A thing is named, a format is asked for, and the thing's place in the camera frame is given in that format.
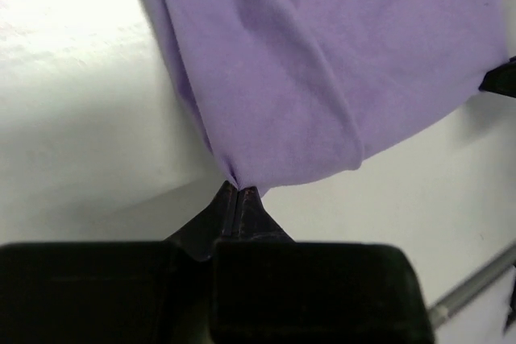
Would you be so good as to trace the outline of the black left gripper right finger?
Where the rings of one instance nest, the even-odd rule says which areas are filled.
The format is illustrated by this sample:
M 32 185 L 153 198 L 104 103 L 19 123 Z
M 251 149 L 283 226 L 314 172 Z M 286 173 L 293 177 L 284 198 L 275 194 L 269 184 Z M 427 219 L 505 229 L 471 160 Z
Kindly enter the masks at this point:
M 212 255 L 216 343 L 432 343 L 418 277 L 398 247 L 295 242 L 254 188 L 222 187 Z

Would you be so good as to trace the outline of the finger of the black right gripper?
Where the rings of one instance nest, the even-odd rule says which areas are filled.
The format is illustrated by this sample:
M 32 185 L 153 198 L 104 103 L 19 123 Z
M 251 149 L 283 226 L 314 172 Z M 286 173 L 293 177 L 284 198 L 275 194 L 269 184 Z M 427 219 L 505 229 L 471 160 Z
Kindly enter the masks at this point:
M 479 90 L 481 92 L 516 98 L 515 57 L 511 57 L 507 63 L 487 72 Z

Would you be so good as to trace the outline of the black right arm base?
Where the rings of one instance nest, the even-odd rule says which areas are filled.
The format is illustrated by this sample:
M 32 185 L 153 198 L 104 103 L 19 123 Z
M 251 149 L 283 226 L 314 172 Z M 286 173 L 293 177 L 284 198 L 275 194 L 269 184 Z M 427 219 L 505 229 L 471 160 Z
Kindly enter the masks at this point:
M 515 323 L 516 319 L 516 281 L 513 281 L 513 288 L 509 299 L 509 312 L 506 316 L 506 322 L 503 327 L 503 334 L 506 335 L 510 331 L 510 327 Z

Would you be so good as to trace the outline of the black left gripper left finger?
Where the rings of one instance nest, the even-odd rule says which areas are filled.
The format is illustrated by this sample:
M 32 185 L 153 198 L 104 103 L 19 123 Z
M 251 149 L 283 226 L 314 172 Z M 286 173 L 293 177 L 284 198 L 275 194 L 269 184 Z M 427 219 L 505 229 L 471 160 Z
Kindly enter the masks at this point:
M 179 231 L 152 242 L 23 242 L 1 249 L 4 343 L 167 343 L 205 293 L 236 203 L 224 183 Z

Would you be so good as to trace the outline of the purple t-shirt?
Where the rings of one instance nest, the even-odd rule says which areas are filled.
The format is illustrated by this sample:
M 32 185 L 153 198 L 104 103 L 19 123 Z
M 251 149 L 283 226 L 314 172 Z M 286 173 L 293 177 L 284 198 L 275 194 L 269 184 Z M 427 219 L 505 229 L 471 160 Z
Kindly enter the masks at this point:
M 501 0 L 143 0 L 224 176 L 271 189 L 355 170 L 508 59 Z

